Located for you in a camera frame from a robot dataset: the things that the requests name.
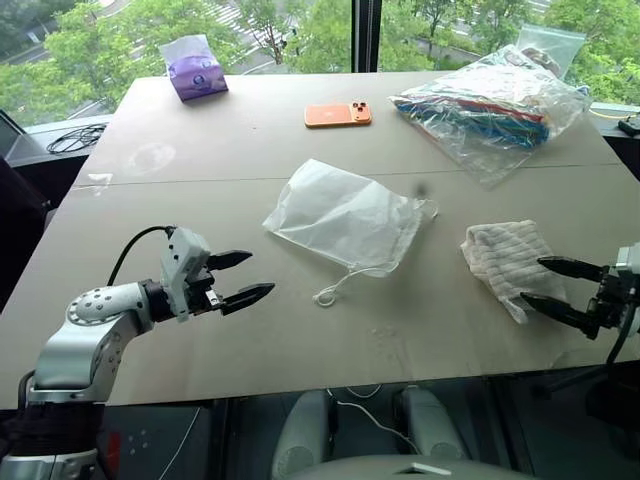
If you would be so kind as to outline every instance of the white towel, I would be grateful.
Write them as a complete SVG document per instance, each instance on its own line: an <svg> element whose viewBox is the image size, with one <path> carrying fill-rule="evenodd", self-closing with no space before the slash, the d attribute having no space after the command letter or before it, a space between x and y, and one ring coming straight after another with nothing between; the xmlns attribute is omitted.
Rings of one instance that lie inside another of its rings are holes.
<svg viewBox="0 0 640 480"><path fill-rule="evenodd" d="M482 280L518 323L527 323L532 308L520 292L566 301L561 277L537 262L552 255L532 220L475 225L460 245L471 273Z"/></svg>

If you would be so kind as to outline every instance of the glass window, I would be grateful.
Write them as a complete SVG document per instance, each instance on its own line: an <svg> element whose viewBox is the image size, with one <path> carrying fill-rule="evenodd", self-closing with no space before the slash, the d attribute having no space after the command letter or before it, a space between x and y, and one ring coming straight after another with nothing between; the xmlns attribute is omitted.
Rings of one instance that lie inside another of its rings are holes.
<svg viewBox="0 0 640 480"><path fill-rule="evenodd" d="M455 70L515 43L525 24L586 34L565 81L640 105L637 0L383 0L379 70Z"/></svg>
<svg viewBox="0 0 640 480"><path fill-rule="evenodd" d="M205 33L226 73L351 70L351 0L6 0L0 108L19 124L113 112L158 46Z"/></svg>

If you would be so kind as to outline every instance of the orange phone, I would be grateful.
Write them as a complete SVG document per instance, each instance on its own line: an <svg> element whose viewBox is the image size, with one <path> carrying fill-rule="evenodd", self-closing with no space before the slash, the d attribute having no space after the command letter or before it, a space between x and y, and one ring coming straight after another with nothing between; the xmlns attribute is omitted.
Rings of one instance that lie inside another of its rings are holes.
<svg viewBox="0 0 640 480"><path fill-rule="evenodd" d="M371 110L366 102L309 105L304 111L304 123L309 128L368 125Z"/></svg>

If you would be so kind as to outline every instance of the purple tissue box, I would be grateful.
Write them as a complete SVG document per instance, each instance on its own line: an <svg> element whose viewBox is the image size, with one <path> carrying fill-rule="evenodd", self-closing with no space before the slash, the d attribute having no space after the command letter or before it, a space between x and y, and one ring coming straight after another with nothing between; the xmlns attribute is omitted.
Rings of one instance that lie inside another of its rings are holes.
<svg viewBox="0 0 640 480"><path fill-rule="evenodd" d="M222 67L204 35L189 35L160 47L167 73L182 101L229 90Z"/></svg>

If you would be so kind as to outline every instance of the drawstring bag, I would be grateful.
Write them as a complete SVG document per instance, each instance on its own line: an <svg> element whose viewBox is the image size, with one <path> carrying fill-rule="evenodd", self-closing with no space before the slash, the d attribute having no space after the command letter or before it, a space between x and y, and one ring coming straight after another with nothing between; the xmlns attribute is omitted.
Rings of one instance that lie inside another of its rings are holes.
<svg viewBox="0 0 640 480"><path fill-rule="evenodd" d="M431 200L397 195L377 182L317 160L305 162L280 193L262 224L267 230L349 272L314 296L329 307L337 289L354 275L389 275L404 257Z"/></svg>

